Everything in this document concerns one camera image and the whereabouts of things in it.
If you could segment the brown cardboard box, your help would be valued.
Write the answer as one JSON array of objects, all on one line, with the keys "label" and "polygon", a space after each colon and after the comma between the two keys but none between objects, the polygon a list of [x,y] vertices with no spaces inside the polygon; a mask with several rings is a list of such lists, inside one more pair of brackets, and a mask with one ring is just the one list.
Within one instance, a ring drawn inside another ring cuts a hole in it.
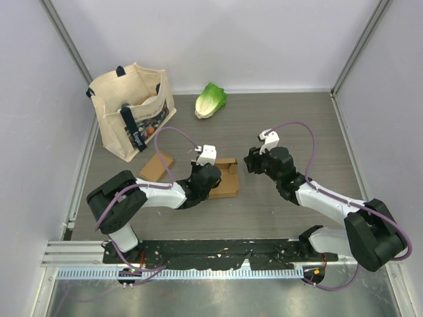
[{"label": "brown cardboard box", "polygon": [[167,170],[174,166],[175,159],[161,152],[164,164],[161,162],[159,155],[154,154],[147,164],[139,171],[138,176],[150,182],[160,182],[167,174]]}]

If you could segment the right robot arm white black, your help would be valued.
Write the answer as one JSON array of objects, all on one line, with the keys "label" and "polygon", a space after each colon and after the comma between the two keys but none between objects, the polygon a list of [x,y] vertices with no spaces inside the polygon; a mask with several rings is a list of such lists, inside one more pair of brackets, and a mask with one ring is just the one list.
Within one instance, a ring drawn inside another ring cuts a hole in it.
[{"label": "right robot arm white black", "polygon": [[316,225],[301,236],[299,255],[307,261],[323,253],[353,257],[364,269],[375,272],[404,251],[405,237],[393,226],[387,206],[378,199],[365,202],[338,195],[296,170],[285,147],[249,149],[247,170],[267,175],[286,201],[310,208],[342,225],[329,229]]}]

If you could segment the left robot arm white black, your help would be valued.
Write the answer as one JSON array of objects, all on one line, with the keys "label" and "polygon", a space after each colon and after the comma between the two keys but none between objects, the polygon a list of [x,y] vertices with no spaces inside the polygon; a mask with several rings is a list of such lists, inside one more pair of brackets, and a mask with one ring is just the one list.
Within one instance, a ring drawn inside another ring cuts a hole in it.
[{"label": "left robot arm white black", "polygon": [[221,182],[221,171],[213,164],[192,163],[191,175],[171,184],[136,178],[129,170],[119,172],[86,198],[96,219],[96,229],[107,235],[112,249],[132,264],[141,254],[141,242],[130,220],[142,208],[189,209],[207,200]]}]

